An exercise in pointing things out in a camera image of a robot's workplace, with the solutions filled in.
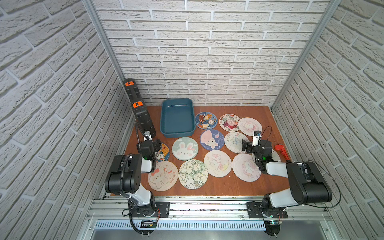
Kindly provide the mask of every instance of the round coaster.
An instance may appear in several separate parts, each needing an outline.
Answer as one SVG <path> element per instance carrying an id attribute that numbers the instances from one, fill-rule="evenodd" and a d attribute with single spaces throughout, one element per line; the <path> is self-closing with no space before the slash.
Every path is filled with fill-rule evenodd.
<path id="1" fill-rule="evenodd" d="M 253 136 L 253 131 L 262 131 L 262 125 L 253 118 L 242 118 L 239 121 L 239 128 L 242 133 Z"/>
<path id="2" fill-rule="evenodd" d="M 173 155 L 179 160 L 189 160 L 194 158 L 199 151 L 197 142 L 190 137 L 177 139 L 172 146 Z"/>
<path id="3" fill-rule="evenodd" d="M 252 156 L 246 153 L 239 154 L 233 159 L 232 168 L 236 176 L 246 182 L 254 182 L 261 175 Z"/>
<path id="4" fill-rule="evenodd" d="M 207 150 L 219 150 L 224 146 L 224 135 L 217 130 L 206 130 L 200 136 L 200 144 Z"/>
<path id="5" fill-rule="evenodd" d="M 234 114 L 224 114 L 219 119 L 219 124 L 222 129 L 228 132 L 239 131 L 238 123 L 240 118 Z"/>
<path id="6" fill-rule="evenodd" d="M 188 189 L 197 189 L 203 186 L 208 179 L 208 168 L 199 160 L 192 159 L 183 163 L 179 169 L 181 185 Z"/>
<path id="7" fill-rule="evenodd" d="M 169 155 L 169 147 L 164 143 L 161 143 L 161 149 L 156 152 L 156 162 L 168 161 Z"/>
<path id="8" fill-rule="evenodd" d="M 212 129 L 217 125 L 217 117 L 210 112 L 201 112 L 195 116 L 195 124 L 201 129 Z"/>
<path id="9" fill-rule="evenodd" d="M 272 160 L 274 160 L 275 162 L 281 162 L 279 154 L 273 149 L 272 149 Z"/>
<path id="10" fill-rule="evenodd" d="M 153 190 L 166 191 L 175 185 L 178 174 L 177 167 L 172 162 L 158 162 L 155 171 L 148 174 L 148 183 Z"/>
<path id="11" fill-rule="evenodd" d="M 241 132 L 229 132 L 225 136 L 224 142 L 227 148 L 232 152 L 245 153 L 246 151 L 242 150 L 242 139 L 249 141 L 247 136 L 242 134 Z"/>
<path id="12" fill-rule="evenodd" d="M 232 169 L 231 158 L 223 151 L 212 150 L 204 157 L 208 173 L 214 177 L 224 177 Z"/>

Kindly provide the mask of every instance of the black tool case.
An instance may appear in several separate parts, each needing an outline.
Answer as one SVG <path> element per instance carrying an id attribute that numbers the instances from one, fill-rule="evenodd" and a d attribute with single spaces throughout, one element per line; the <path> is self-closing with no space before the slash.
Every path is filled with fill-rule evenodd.
<path id="1" fill-rule="evenodd" d="M 135 114 L 136 121 L 139 123 L 140 128 L 143 131 L 149 131 L 151 133 L 151 137 L 155 137 L 155 127 L 153 126 L 151 116 L 149 115 L 147 109 L 147 105 L 141 97 L 136 82 L 132 78 L 126 79 L 126 82 L 124 83 L 124 88 L 128 94 L 133 113 Z"/>

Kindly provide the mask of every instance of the orange latch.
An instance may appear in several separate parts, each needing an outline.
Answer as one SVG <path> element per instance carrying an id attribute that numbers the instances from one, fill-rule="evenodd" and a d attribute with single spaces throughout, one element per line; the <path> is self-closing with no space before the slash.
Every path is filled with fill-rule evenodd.
<path id="1" fill-rule="evenodd" d="M 135 102 L 134 104 L 132 104 L 132 106 L 133 106 L 133 108 L 137 108 L 137 107 L 143 106 L 143 103 L 142 103 L 142 101 Z"/>
<path id="2" fill-rule="evenodd" d="M 125 83 L 125 86 L 126 86 L 126 87 L 131 86 L 131 85 L 134 85 L 133 81 L 130 81 L 130 82 Z"/>

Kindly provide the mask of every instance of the wooden tabletop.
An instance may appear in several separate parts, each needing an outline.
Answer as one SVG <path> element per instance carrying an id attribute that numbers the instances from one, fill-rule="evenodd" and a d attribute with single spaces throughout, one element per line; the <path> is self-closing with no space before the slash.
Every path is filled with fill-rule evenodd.
<path id="1" fill-rule="evenodd" d="M 263 127 L 263 130 L 267 126 L 272 127 L 272 133 L 269 137 L 269 141 L 272 142 L 272 146 L 274 147 L 277 144 L 285 144 L 280 135 L 279 130 L 277 129 L 276 123 L 273 119 L 272 113 L 268 107 L 194 107 L 195 114 L 200 112 L 211 112 L 220 118 L 222 115 L 230 113 L 235 114 L 240 118 L 250 117 L 259 121 Z M 176 167 L 179 169 L 180 166 L 185 162 L 178 160 L 172 154 L 172 145 L 178 138 L 166 138 L 160 132 L 160 117 L 161 117 L 161 107 L 160 106 L 149 106 L 148 107 L 149 114 L 152 118 L 152 122 L 156 129 L 156 138 L 160 139 L 162 143 L 165 143 L 170 149 L 170 156 L 168 161 L 173 162 Z M 214 129 L 220 131 L 224 136 L 228 133 L 224 129 L 220 127 L 218 124 Z M 205 155 L 208 153 L 208 150 L 204 149 L 200 145 L 200 135 L 204 130 L 196 127 L 196 130 L 191 138 L 196 140 L 199 144 L 199 152 L 194 157 L 194 159 L 204 161 Z M 269 134 L 269 129 L 264 134 L 265 136 L 262 139 L 266 139 Z M 137 154 L 136 149 L 137 139 L 136 133 L 133 130 L 131 137 L 129 139 L 129 143 L 125 154 L 133 153 Z M 220 151 L 225 152 L 228 156 L 233 160 L 233 158 L 237 155 L 236 153 L 230 151 L 225 145 L 220 149 Z M 280 159 L 285 162 L 284 156 L 279 153 Z M 141 184 L 148 190 L 152 191 L 155 196 L 185 196 L 185 195 L 202 195 L 202 196 L 256 196 L 256 195 L 265 195 L 272 192 L 278 192 L 284 189 L 289 188 L 288 179 L 279 176 L 271 176 L 262 174 L 260 178 L 254 182 L 245 182 L 238 178 L 233 170 L 226 175 L 225 177 L 214 177 L 212 175 L 208 176 L 207 182 L 199 189 L 190 190 L 181 185 L 180 181 L 177 181 L 176 184 L 169 190 L 158 192 L 153 190 L 148 184 L 148 174 L 141 174 Z"/>

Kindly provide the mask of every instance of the brick wall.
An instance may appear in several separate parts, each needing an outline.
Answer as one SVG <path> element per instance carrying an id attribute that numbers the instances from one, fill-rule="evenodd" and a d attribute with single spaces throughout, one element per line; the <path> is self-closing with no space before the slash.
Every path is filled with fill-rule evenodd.
<path id="1" fill-rule="evenodd" d="M 271 106 L 328 1 L 94 3 L 147 105 Z"/>
<path id="2" fill-rule="evenodd" d="M 273 110 L 296 160 L 340 186 L 329 211 L 345 239 L 384 237 L 383 5 L 343 0 Z"/>
<path id="3" fill-rule="evenodd" d="M 0 1 L 0 49 L 0 239 L 74 238 L 127 97 L 81 1 Z"/>

